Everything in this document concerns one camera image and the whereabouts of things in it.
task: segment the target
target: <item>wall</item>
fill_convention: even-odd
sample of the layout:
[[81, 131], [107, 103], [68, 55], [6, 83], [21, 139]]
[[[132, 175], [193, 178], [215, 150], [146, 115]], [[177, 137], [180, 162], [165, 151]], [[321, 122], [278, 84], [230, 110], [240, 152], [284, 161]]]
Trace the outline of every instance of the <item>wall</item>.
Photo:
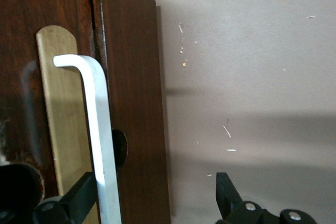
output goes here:
[[336, 0], [156, 1], [173, 223], [220, 218], [216, 172], [336, 223]]

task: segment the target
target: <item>white handle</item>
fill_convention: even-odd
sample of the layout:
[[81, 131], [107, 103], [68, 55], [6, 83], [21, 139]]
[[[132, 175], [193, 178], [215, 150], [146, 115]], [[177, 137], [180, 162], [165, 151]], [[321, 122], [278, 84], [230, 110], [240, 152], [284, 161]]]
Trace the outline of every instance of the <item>white handle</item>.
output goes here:
[[101, 224], [121, 224], [117, 173], [104, 72], [99, 63], [89, 56], [55, 56], [54, 64], [56, 67], [76, 67], [82, 75]]

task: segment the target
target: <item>cabinet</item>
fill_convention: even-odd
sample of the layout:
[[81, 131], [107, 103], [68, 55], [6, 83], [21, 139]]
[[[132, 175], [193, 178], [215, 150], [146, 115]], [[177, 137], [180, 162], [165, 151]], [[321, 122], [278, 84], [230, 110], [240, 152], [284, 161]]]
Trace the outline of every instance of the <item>cabinet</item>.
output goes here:
[[170, 223], [154, 0], [0, 0], [0, 154], [58, 194], [35, 34], [58, 25], [107, 76], [111, 121], [128, 141], [118, 172], [123, 223]]

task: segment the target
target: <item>scratch mark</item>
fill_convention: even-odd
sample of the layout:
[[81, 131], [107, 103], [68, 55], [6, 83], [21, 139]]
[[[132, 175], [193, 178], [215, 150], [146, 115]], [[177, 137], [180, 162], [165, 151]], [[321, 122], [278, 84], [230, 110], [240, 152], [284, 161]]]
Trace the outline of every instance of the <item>scratch mark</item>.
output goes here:
[[180, 32], [181, 32], [181, 34], [183, 33], [183, 24], [182, 24], [182, 22], [181, 23], [179, 23], [179, 29], [180, 29]]
[[229, 131], [227, 130], [227, 128], [223, 125], [223, 127], [224, 127], [224, 129], [225, 129], [225, 131], [226, 131], [226, 134], [230, 137], [230, 138], [232, 138], [231, 137], [231, 134], [229, 133]]

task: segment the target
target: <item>white wall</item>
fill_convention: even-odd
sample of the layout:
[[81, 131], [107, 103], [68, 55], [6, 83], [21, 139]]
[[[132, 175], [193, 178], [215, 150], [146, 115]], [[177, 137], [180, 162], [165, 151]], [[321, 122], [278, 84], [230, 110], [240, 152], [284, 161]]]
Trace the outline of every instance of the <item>white wall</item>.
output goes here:
[[173, 223], [220, 218], [216, 172], [336, 223], [336, 0], [156, 1]]

